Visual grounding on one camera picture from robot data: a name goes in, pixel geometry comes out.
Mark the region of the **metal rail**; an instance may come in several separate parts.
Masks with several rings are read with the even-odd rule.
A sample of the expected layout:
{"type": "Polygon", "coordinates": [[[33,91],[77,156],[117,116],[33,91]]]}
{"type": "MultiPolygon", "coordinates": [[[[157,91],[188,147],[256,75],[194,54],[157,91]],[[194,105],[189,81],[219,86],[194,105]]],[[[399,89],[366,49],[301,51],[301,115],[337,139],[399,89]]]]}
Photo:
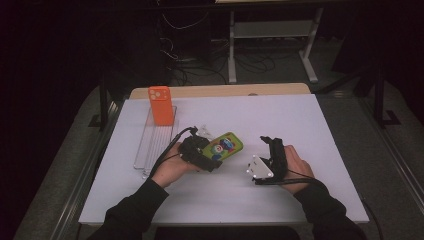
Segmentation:
{"type": "Polygon", "coordinates": [[[374,117],[373,108],[366,100],[360,99],[359,103],[363,111],[367,115],[367,118],[374,127],[375,131],[383,141],[385,148],[387,149],[393,160],[397,172],[399,173],[402,180],[405,182],[405,185],[408,191],[410,192],[412,198],[414,199],[417,207],[424,215],[424,188],[417,180],[410,166],[405,161],[404,156],[401,154],[401,151],[395,145],[395,142],[387,132],[389,120],[384,120],[383,122],[380,122],[374,117]]]}
{"type": "Polygon", "coordinates": [[[51,168],[59,210],[48,240],[78,238],[78,219],[119,113],[114,102],[83,104],[51,168]]]}

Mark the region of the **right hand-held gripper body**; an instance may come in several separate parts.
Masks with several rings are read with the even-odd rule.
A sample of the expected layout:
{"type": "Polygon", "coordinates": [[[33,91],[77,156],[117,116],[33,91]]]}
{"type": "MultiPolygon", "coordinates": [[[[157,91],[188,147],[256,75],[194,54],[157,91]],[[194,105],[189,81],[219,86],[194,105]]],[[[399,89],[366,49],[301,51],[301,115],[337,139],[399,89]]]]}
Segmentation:
{"type": "Polygon", "coordinates": [[[270,147],[269,158],[253,155],[246,172],[256,185],[280,185],[288,172],[284,149],[270,147]]]}

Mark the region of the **orange phone case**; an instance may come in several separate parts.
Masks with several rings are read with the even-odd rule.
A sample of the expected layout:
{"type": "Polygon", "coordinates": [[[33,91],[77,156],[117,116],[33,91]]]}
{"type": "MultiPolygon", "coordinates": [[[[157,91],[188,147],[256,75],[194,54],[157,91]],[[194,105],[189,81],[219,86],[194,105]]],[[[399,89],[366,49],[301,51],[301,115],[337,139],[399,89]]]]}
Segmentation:
{"type": "Polygon", "coordinates": [[[167,86],[151,86],[148,88],[148,97],[154,122],[158,126],[169,126],[174,123],[170,89],[167,86]]]}

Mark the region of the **clear plastic rack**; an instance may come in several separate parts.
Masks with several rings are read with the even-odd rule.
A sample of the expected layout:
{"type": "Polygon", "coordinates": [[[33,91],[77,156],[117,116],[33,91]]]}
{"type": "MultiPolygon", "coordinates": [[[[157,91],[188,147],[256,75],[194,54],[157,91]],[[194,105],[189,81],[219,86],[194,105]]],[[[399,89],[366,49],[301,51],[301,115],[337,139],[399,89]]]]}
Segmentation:
{"type": "Polygon", "coordinates": [[[133,165],[143,178],[150,175],[157,159],[169,146],[177,130],[177,120],[172,125],[158,126],[154,122],[152,110],[149,110],[133,165]]]}

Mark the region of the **green clown print phone case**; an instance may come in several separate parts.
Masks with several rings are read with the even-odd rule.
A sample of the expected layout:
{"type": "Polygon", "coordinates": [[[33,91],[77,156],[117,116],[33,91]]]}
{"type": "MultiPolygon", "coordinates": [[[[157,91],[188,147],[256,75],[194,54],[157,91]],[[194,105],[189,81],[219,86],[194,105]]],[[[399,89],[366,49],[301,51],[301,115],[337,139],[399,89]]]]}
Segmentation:
{"type": "Polygon", "coordinates": [[[233,133],[227,132],[212,140],[202,154],[214,161],[223,161],[243,149],[242,141],[233,133]]]}

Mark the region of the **person's left hand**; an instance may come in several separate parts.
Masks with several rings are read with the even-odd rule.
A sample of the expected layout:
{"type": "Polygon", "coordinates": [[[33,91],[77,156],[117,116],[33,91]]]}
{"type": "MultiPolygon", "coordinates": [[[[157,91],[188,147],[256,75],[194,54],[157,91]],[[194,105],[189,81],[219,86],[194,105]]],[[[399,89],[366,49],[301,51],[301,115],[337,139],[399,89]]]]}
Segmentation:
{"type": "Polygon", "coordinates": [[[200,168],[184,161],[177,150],[172,150],[166,155],[166,160],[157,168],[151,179],[162,188],[170,186],[184,174],[200,171],[200,168]]]}

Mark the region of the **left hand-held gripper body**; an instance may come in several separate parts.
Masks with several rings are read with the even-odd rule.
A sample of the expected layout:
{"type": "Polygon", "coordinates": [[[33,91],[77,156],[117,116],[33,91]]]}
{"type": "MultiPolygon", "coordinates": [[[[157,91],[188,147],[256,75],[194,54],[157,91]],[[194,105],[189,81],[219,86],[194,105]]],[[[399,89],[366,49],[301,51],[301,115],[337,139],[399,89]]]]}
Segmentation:
{"type": "Polygon", "coordinates": [[[200,169],[206,169],[207,160],[211,160],[202,154],[202,149],[205,148],[210,141],[197,134],[197,127],[190,127],[190,136],[185,138],[179,145],[178,151],[181,154],[181,158],[189,162],[200,169]]]}

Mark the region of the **black metal stand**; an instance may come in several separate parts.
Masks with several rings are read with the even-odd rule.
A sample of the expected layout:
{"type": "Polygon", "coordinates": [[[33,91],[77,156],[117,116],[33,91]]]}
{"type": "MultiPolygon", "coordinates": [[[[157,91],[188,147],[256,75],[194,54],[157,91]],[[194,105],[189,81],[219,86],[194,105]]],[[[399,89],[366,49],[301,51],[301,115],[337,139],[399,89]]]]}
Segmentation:
{"type": "Polygon", "coordinates": [[[376,81],[374,86],[374,119],[377,124],[385,129],[388,125],[399,125],[400,121],[392,110],[384,109],[384,74],[381,66],[376,68],[376,81]]]}
{"type": "Polygon", "coordinates": [[[103,131],[108,123],[110,106],[109,92],[107,90],[104,76],[102,76],[99,80],[99,105],[100,113],[92,116],[89,127],[98,127],[101,131],[103,131]]]}

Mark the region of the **white metal table frame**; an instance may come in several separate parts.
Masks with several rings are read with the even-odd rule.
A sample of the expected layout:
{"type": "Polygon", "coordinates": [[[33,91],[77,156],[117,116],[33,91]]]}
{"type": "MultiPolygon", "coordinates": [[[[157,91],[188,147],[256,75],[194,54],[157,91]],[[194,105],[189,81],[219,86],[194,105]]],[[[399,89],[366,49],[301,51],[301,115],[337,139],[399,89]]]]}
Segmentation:
{"type": "Polygon", "coordinates": [[[306,37],[305,46],[298,52],[304,70],[311,83],[317,83],[318,77],[310,62],[309,55],[321,22],[324,9],[318,8],[312,20],[283,20],[283,21],[253,21],[239,22],[235,20],[235,13],[230,13],[229,21],[229,83],[237,82],[234,45],[236,39],[277,38],[277,37],[306,37]]]}

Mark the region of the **person's right hand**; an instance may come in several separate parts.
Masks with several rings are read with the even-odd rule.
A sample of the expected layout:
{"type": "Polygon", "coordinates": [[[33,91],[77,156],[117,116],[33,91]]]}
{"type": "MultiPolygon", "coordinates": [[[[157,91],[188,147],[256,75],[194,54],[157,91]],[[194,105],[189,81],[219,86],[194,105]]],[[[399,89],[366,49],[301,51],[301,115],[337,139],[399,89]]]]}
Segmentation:
{"type": "MultiPolygon", "coordinates": [[[[298,155],[296,149],[292,145],[285,146],[284,151],[289,170],[286,175],[286,179],[314,177],[310,165],[298,155]]],[[[308,183],[295,183],[282,185],[282,188],[286,189],[291,194],[296,194],[307,186],[308,183]]]]}

